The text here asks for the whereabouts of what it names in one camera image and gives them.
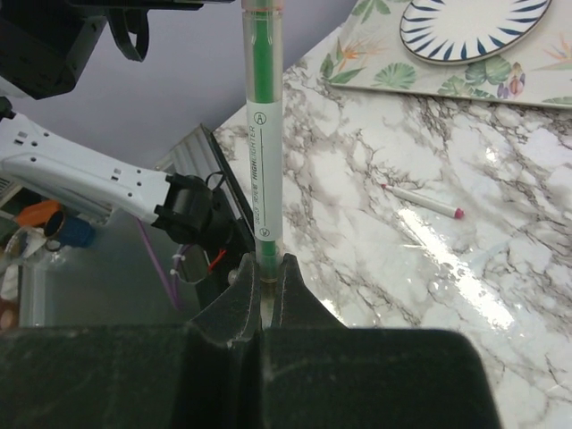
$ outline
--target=plate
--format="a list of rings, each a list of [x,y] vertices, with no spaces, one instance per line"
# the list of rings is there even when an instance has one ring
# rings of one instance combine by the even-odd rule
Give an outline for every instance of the plate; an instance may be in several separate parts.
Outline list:
[[[472,63],[513,47],[551,0],[413,0],[401,18],[405,48],[430,63]]]

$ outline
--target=table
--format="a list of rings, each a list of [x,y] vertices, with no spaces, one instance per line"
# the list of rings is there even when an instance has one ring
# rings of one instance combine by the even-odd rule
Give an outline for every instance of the table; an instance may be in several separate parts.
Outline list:
[[[572,113],[330,88],[336,33],[284,74],[284,242],[307,286],[348,326],[464,333],[505,427],[572,427]],[[246,123],[215,136],[250,198]]]

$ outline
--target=white label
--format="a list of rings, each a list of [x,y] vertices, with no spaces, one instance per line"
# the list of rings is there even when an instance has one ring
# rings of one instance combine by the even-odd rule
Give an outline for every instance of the white label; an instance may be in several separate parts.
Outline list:
[[[257,239],[282,237],[282,101],[247,102],[252,211]]]

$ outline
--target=logo on label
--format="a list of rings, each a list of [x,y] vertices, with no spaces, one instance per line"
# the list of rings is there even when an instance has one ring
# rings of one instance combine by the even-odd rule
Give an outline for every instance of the logo on label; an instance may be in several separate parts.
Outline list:
[[[258,125],[264,125],[267,121],[266,115],[263,114],[262,112],[256,112],[254,114],[254,122],[256,122]]]

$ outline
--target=white marker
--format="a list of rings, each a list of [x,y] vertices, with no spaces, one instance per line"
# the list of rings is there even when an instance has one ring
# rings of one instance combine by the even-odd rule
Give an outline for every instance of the white marker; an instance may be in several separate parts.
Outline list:
[[[434,212],[441,213],[442,215],[452,217],[453,219],[462,219],[465,216],[465,212],[458,207],[448,206],[440,203],[439,201],[435,201],[432,198],[423,197],[415,192],[411,192],[410,190],[393,188],[390,185],[382,185],[382,188],[388,190],[398,198],[405,199],[406,201],[428,208]]]

